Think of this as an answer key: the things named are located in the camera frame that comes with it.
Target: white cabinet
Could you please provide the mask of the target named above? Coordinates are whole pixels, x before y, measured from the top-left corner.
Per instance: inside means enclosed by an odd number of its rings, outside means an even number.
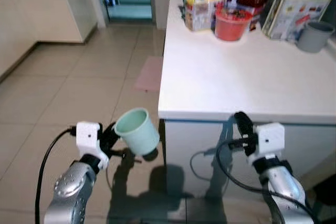
[[[0,0],[0,76],[35,43],[14,0]]]
[[[17,0],[38,41],[83,42],[96,19],[90,0]]]

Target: light green cup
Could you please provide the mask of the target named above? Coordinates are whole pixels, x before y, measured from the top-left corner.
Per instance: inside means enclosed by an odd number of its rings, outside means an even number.
[[[145,108],[135,108],[126,112],[115,124],[115,133],[122,137],[135,155],[146,155],[159,143],[159,133]]]

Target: red container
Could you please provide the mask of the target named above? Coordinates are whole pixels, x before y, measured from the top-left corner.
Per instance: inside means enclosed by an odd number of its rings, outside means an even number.
[[[253,15],[245,10],[218,9],[216,11],[215,35],[227,41],[239,40]]]

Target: white countertop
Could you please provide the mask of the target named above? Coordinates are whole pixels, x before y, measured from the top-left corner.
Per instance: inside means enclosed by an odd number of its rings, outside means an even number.
[[[259,30],[224,42],[191,32],[170,0],[159,117],[224,121],[244,111],[258,122],[336,124],[336,56],[307,54]]]

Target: pink mat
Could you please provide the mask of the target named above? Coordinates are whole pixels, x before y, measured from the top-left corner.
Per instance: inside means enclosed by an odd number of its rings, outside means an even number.
[[[148,56],[135,82],[135,88],[146,91],[159,91],[163,57]]]

